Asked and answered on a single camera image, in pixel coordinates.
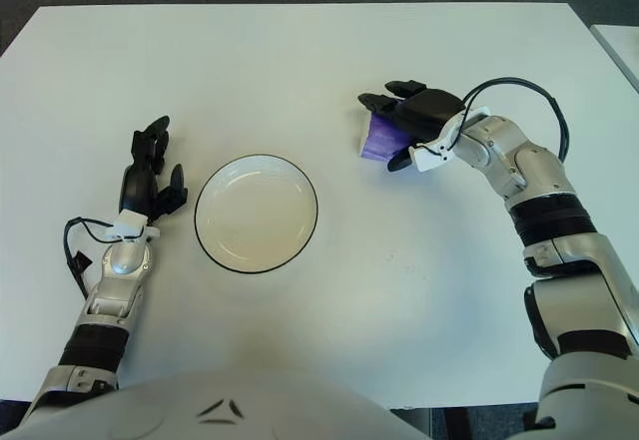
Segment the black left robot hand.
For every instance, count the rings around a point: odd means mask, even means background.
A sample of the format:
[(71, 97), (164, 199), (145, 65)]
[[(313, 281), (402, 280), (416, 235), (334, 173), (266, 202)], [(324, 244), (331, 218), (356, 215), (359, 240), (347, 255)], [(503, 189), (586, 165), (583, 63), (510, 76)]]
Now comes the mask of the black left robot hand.
[(144, 131), (134, 132), (131, 145), (133, 162), (125, 168), (123, 175), (119, 211), (129, 210), (143, 215), (148, 224), (172, 214), (188, 199), (181, 164), (174, 166), (169, 184), (162, 190), (158, 188), (158, 176), (164, 168), (170, 140), (169, 125), (170, 118), (162, 116)]

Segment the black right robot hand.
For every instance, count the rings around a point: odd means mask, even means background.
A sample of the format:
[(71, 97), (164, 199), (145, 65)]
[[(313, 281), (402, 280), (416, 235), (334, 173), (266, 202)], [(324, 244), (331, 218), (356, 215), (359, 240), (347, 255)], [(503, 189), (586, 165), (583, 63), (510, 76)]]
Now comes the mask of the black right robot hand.
[(359, 154), (397, 172), (412, 163), (409, 149), (439, 137), (447, 121), (464, 109), (458, 97), (425, 84), (390, 81), (386, 95), (363, 93), (357, 99), (370, 112)]

